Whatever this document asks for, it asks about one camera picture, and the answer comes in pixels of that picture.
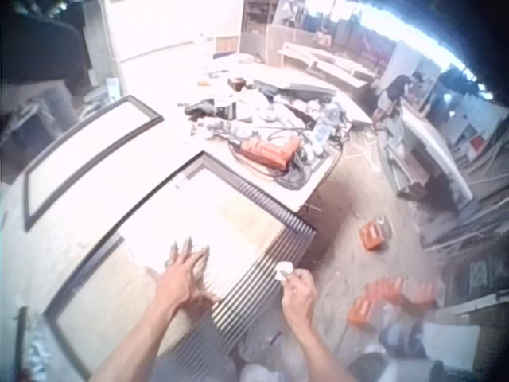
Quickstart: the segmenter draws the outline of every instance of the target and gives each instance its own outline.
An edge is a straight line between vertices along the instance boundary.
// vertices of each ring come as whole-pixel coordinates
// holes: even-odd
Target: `glass panel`
[[[147,114],[132,103],[124,102],[74,134],[30,173],[29,213],[37,211],[82,165],[149,121]]]
[[[180,173],[119,229],[124,243],[80,289],[57,322],[91,372],[117,345],[153,297],[144,268],[164,270],[174,241],[210,246],[204,285],[224,297],[265,253],[283,224],[204,167]],[[192,327],[185,313],[172,323],[160,352]]]

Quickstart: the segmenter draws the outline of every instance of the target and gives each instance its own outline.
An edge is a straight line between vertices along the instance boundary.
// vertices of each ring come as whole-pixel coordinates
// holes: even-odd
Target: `hand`
[[[198,278],[193,274],[200,260],[203,260],[204,264],[208,256],[208,247],[194,253],[191,253],[191,250],[191,238],[184,242],[180,253],[175,243],[166,262],[165,273],[156,277],[157,287],[153,303],[158,311],[167,314],[168,319],[171,319],[175,311],[187,301],[197,298],[208,298],[213,302],[219,300],[214,294],[206,292],[201,285],[204,267],[201,267],[202,272]]]
[[[299,337],[299,334],[312,329],[317,289],[313,276],[307,270],[296,269],[291,275],[284,276],[283,315],[293,333]]]

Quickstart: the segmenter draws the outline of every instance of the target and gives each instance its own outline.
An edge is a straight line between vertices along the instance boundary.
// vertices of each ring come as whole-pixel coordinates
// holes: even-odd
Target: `orange power tool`
[[[251,137],[243,141],[231,139],[230,144],[244,157],[264,166],[284,171],[301,144],[301,140],[297,136],[292,136],[283,146],[276,146],[260,137]]]

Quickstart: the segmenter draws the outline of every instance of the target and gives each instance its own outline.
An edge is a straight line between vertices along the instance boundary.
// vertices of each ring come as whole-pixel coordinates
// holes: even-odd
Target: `forearm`
[[[176,312],[176,307],[162,309],[156,302],[151,303],[142,320],[108,356],[90,381],[148,380],[159,345]]]
[[[314,329],[301,330],[296,335],[304,352],[311,382],[355,382]]]
[[[384,117],[385,111],[380,108],[376,109],[375,112],[373,113],[373,116],[371,117],[371,120],[373,121],[373,126],[379,121],[381,121]]]

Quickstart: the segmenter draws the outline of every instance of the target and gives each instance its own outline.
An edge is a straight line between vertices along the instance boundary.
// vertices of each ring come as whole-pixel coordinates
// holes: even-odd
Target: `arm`
[[[148,380],[159,345],[170,322],[182,304],[195,298],[216,297],[196,287],[193,269],[208,254],[208,248],[191,253],[192,241],[187,239],[181,253],[172,246],[169,267],[157,280],[156,295],[141,321],[127,334],[97,369],[90,381]]]
[[[373,120],[373,126],[380,122],[385,117],[385,111],[380,107],[375,110],[371,119]]]
[[[317,290],[308,271],[296,269],[283,283],[283,314],[309,368],[312,382],[355,382],[340,366],[313,328],[313,309]]]

